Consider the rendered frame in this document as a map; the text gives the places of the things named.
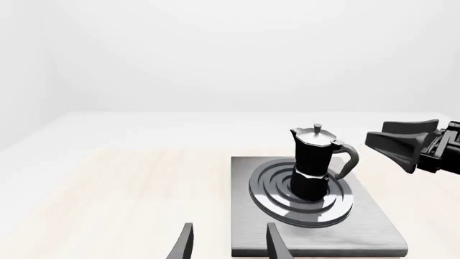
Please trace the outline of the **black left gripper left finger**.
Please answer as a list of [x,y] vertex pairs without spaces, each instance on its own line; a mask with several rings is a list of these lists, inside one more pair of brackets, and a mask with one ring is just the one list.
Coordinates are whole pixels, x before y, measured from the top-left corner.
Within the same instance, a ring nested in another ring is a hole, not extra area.
[[187,222],[166,259],[191,259],[194,243],[193,224]]

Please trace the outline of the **black moka pot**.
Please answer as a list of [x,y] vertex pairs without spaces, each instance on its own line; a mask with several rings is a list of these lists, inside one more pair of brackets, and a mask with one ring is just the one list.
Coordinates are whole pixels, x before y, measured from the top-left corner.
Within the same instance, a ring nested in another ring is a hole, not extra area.
[[[351,145],[337,139],[322,124],[311,128],[296,127],[290,130],[295,142],[295,165],[290,180],[290,189],[298,198],[317,202],[324,198],[331,178],[341,180],[359,163],[358,152]],[[341,172],[328,172],[332,155],[347,153],[350,157]]]

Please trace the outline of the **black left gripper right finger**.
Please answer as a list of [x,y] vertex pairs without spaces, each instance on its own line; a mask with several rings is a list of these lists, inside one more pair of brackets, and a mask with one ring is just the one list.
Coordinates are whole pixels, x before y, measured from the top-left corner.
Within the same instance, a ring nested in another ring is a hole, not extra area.
[[293,259],[275,223],[268,223],[266,230],[267,253],[269,259]]

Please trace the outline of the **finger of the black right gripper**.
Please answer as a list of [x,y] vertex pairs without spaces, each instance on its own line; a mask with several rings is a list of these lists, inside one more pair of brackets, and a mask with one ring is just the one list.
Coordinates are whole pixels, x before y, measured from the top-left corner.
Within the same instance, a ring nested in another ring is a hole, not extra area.
[[384,122],[382,125],[382,132],[400,135],[430,133],[438,129],[438,123],[438,119],[422,122]]
[[397,163],[413,174],[421,150],[432,140],[432,133],[396,134],[368,132],[365,145]]

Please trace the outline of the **flat black stove plate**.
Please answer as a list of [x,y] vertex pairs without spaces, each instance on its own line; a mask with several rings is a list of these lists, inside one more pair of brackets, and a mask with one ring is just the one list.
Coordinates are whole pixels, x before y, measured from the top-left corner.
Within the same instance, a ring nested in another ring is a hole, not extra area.
[[408,245],[368,191],[350,173],[331,179],[319,202],[294,196],[291,157],[231,159],[231,254],[267,256],[266,231],[275,224],[296,257],[391,257]]

